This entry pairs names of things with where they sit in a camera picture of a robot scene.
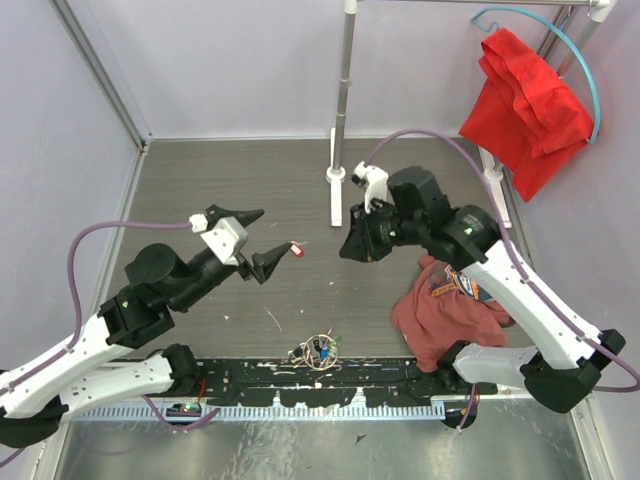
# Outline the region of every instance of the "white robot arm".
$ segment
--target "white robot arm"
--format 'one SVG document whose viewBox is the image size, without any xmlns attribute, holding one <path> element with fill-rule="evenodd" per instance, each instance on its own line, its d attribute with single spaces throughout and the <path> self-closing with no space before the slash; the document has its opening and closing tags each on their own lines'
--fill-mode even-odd
<svg viewBox="0 0 640 480">
<path fill-rule="evenodd" d="M 386 191 L 378 194 L 380 184 L 370 178 L 385 178 L 393 205 L 386 201 Z M 497 348 L 458 342 L 438 362 L 445 382 L 457 377 L 469 383 L 526 388 L 540 403 L 561 413 L 591 392 L 610 360 L 590 343 L 617 355 L 624 338 L 615 330 L 601 332 L 567 306 L 526 265 L 515 247 L 501 239 L 496 222 L 485 211 L 472 205 L 451 208 L 433 174 L 420 167 L 405 168 L 387 180 L 379 167 L 361 163 L 352 180 L 366 190 L 365 201 L 351 208 L 351 229 L 341 257 L 374 262 L 394 246 L 421 245 L 431 256 L 481 285 L 535 344 Z M 520 271 L 526 273 L 526 281 Z M 550 302 L 530 288 L 529 282 Z M 584 335 L 578 337 L 553 308 Z"/>
<path fill-rule="evenodd" d="M 201 372 L 184 345 L 171 345 L 126 367 L 96 369 L 171 329 L 170 311 L 188 311 L 235 272 L 245 280 L 266 282 L 292 245 L 286 242 L 253 254 L 252 263 L 243 256 L 248 240 L 244 227 L 263 214 L 213 205 L 193 215 L 192 231 L 208 248 L 185 263 L 167 245 L 145 247 L 125 267 L 129 285 L 87 320 L 73 348 L 68 348 L 70 336 L 29 363 L 0 372 L 0 443 L 12 448 L 33 445 L 60 423 L 118 400 L 192 391 Z"/>
</svg>

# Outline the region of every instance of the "red towel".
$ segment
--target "red towel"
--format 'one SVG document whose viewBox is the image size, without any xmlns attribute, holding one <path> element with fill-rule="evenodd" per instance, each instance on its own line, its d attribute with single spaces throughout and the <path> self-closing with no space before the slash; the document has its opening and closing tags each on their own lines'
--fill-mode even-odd
<svg viewBox="0 0 640 480">
<path fill-rule="evenodd" d="M 593 120 L 556 72 L 501 28 L 482 42 L 487 81 L 460 134 L 500 159 L 528 202 L 587 144 Z"/>
<path fill-rule="evenodd" d="M 420 259 L 420 266 L 423 271 L 413 290 L 391 312 L 391 323 L 404 335 L 420 370 L 437 370 L 438 359 L 458 340 L 505 346 L 502 327 L 512 322 L 498 302 L 476 300 L 487 299 L 481 289 L 461 285 L 465 282 L 459 274 L 429 255 Z"/>
</svg>

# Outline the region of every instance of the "clothes rack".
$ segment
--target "clothes rack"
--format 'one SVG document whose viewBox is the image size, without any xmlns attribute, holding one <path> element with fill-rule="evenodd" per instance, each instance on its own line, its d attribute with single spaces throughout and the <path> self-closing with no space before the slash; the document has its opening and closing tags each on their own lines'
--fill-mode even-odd
<svg viewBox="0 0 640 480">
<path fill-rule="evenodd" d="M 353 54 L 353 39 L 355 34 L 356 15 L 358 12 L 358 2 L 362 0 L 345 0 L 344 13 L 344 33 L 342 40 L 342 54 L 340 65 L 340 81 L 338 88 L 338 105 L 336 109 L 335 127 L 331 129 L 330 161 L 326 172 L 326 180 L 330 184 L 331 200 L 331 226 L 342 226 L 342 182 L 346 177 L 346 171 L 342 167 L 342 154 L 344 150 L 344 132 L 347 119 L 347 97 L 351 83 L 351 61 Z M 578 47 L 583 48 L 587 43 L 597 25 L 599 25 L 608 15 L 617 0 L 383 0 L 390 2 L 397 1 L 420 1 L 420 2 L 448 2 L 448 3 L 478 3 L 496 5 L 547 5 L 558 6 L 553 24 L 557 27 L 564 22 L 570 21 L 575 15 L 575 10 L 563 7 L 588 7 L 590 21 L 579 37 Z M 548 58 L 553 51 L 555 42 L 551 37 L 545 37 L 540 45 L 539 51 L 544 53 L 543 58 Z M 562 76 L 571 66 L 572 55 L 568 55 L 558 73 Z"/>
</svg>

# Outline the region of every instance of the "purple cable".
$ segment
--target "purple cable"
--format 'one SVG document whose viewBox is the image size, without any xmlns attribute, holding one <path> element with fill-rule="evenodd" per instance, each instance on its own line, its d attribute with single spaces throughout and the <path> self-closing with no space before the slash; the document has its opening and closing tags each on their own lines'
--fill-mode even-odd
<svg viewBox="0 0 640 480">
<path fill-rule="evenodd" d="M 13 462 L 16 458 L 18 458 L 18 456 L 24 452 L 24 448 L 19 448 L 18 450 L 14 451 L 11 455 L 9 455 L 7 458 L 5 458 L 4 460 L 2 460 L 0 462 L 0 468 L 4 468 L 7 465 L 9 465 L 11 462 Z"/>
<path fill-rule="evenodd" d="M 478 391 L 478 385 L 474 383 L 471 386 L 471 393 L 469 394 L 469 404 L 467 405 L 467 410 L 464 412 L 464 415 L 462 416 L 462 420 L 460 420 L 460 425 L 458 425 L 458 428 L 457 428 L 458 431 L 462 431 L 464 426 L 467 424 L 467 419 L 471 414 L 471 409 L 473 409 L 473 403 L 475 401 L 477 391 Z"/>
<path fill-rule="evenodd" d="M 449 137 L 441 133 L 433 132 L 431 130 L 426 130 L 422 128 L 409 128 L 406 130 L 400 130 L 398 132 L 395 132 L 389 135 L 387 138 L 385 138 L 380 143 L 378 143 L 376 148 L 374 148 L 371 154 L 369 155 L 369 158 L 367 158 L 367 160 L 364 162 L 364 165 L 369 166 L 373 162 L 373 159 L 376 157 L 376 155 L 378 155 L 380 150 L 382 150 L 385 146 L 387 146 L 393 140 L 395 140 L 398 137 L 402 137 L 404 135 L 410 135 L 410 134 L 420 134 L 420 135 L 427 135 L 429 137 L 440 138 L 445 142 L 447 142 L 449 145 L 451 145 L 453 148 L 455 148 L 458 152 L 460 152 L 460 154 L 467 160 L 467 162 L 469 162 L 469 165 L 471 165 L 471 168 L 473 168 L 474 172 L 476 172 L 476 175 L 478 175 L 478 177 L 480 178 L 480 181 L 482 182 L 482 185 L 484 186 L 485 191 L 489 195 L 489 200 L 491 200 L 491 205 L 493 206 L 493 210 L 495 212 L 496 219 L 498 221 L 498 227 L 500 228 L 500 235 L 504 240 L 504 245 L 507 249 L 507 254 L 509 255 L 509 259 L 515 266 L 516 271 L 520 274 L 522 279 L 525 282 L 527 282 L 527 285 L 529 285 L 531 290 L 533 290 L 535 294 L 538 295 L 538 297 L 544 302 L 544 304 L 547 305 L 547 307 L 549 307 L 549 309 L 551 309 L 551 311 L 562 321 L 562 323 L 564 323 L 567 327 L 569 327 L 569 329 L 573 333 L 575 333 L 578 337 L 582 338 L 587 343 L 587 345 L 589 345 L 591 348 L 598 351 L 599 353 L 607 357 L 609 360 L 616 363 L 618 366 L 622 367 L 626 372 L 628 372 L 633 377 L 633 379 L 636 382 L 635 385 L 630 385 L 628 387 L 595 387 L 594 390 L 599 392 L 612 392 L 612 393 L 630 393 L 630 392 L 637 392 L 638 390 L 640 390 L 640 373 L 638 373 L 638 371 L 636 371 L 631 365 L 629 365 L 627 362 L 622 360 L 616 354 L 607 350 L 605 347 L 603 347 L 599 343 L 594 342 L 590 338 L 586 338 L 585 333 L 580 328 L 578 328 L 569 319 L 569 317 L 567 317 L 556 306 L 556 304 L 553 303 L 553 301 L 549 297 L 547 297 L 544 294 L 544 292 L 540 289 L 540 287 L 538 287 L 534 282 L 529 281 L 529 276 L 527 275 L 527 272 L 524 270 L 524 268 L 518 261 L 516 251 L 514 250 L 513 245 L 511 244 L 509 232 L 507 231 L 507 228 L 504 225 L 504 219 L 500 214 L 498 205 L 496 205 L 496 201 L 493 198 L 493 195 L 491 194 L 491 186 L 489 185 L 489 182 L 487 181 L 487 179 L 482 173 L 482 170 L 480 170 L 480 167 L 473 160 L 471 155 L 469 155 L 469 153 L 467 153 L 467 151 L 464 148 L 462 148 L 457 142 L 451 140 Z"/>
<path fill-rule="evenodd" d="M 115 228 L 115 227 L 130 227 L 130 228 L 144 228 L 149 230 L 187 230 L 191 229 L 191 223 L 173 223 L 173 224 L 161 224 L 161 223 L 138 223 L 138 222 L 124 222 L 124 221 L 115 221 L 115 222 L 103 222 L 96 223 L 95 225 L 91 225 L 90 227 L 82 230 L 76 238 L 73 239 L 71 243 L 71 247 L 69 248 L 69 254 L 67 256 L 67 277 L 69 281 L 69 290 L 71 290 L 71 298 L 73 300 L 73 308 L 76 312 L 76 322 L 75 329 L 73 331 L 73 336 L 71 337 L 71 341 L 67 344 L 67 349 L 71 350 L 80 340 L 80 335 L 82 334 L 82 306 L 80 305 L 80 297 L 78 295 L 78 287 L 76 286 L 76 277 L 74 272 L 74 260 L 76 257 L 76 251 L 78 250 L 78 246 L 84 237 L 89 235 L 96 230 L 102 230 L 104 228 Z M 15 388 L 20 385 L 25 380 L 33 377 L 35 374 L 41 372 L 45 368 L 53 365 L 55 362 L 64 357 L 67 353 L 66 349 L 62 349 L 52 357 L 48 358 L 40 365 L 33 367 L 28 372 L 22 374 L 14 381 L 9 382 L 9 384 L 3 388 L 0 388 L 0 396 L 7 393 L 9 390 Z"/>
</svg>

